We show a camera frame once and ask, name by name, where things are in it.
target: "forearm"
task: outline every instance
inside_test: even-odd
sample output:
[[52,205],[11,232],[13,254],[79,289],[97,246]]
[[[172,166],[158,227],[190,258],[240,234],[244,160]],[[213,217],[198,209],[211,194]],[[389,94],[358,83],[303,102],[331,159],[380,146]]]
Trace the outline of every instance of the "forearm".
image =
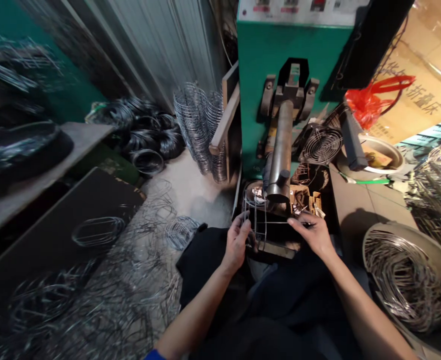
[[167,360],[179,359],[205,338],[232,274],[218,267],[194,299],[181,311],[155,348]]
[[362,289],[335,253],[322,257],[338,288],[347,318],[368,359],[417,359],[407,341]]

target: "red plastic bag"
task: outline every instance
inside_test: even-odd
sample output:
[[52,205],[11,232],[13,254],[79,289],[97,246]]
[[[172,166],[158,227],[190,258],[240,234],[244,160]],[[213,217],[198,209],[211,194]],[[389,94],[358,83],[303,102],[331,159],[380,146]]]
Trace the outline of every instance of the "red plastic bag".
[[364,130],[369,130],[381,116],[383,107],[390,106],[394,102],[394,100],[381,100],[375,94],[401,91],[411,86],[415,80],[415,76],[408,75],[390,77],[375,84],[371,83],[365,89],[348,90],[345,98],[360,126]]

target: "fan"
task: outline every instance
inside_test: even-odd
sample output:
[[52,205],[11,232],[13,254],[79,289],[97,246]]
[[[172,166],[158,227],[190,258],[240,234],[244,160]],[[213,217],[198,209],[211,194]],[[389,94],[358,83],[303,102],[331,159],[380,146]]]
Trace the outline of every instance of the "fan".
[[342,133],[316,123],[307,124],[294,145],[295,153],[300,153],[299,162],[327,165],[341,149]]

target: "metal cylinder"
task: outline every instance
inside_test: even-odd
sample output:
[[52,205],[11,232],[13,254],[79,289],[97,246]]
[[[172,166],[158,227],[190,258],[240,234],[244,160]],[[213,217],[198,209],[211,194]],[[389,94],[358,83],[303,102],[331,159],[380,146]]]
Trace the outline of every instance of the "metal cylinder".
[[286,177],[286,174],[291,174],[293,111],[294,104],[290,100],[286,100],[280,105],[269,186],[267,188],[267,199],[274,203],[289,202],[291,177]]

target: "blue sleeve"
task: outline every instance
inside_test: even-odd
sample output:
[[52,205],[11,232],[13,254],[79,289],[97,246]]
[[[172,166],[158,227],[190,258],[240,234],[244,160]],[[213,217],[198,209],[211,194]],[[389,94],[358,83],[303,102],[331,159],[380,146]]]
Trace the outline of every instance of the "blue sleeve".
[[144,360],[166,360],[162,356],[159,355],[156,349],[152,350],[147,354]]

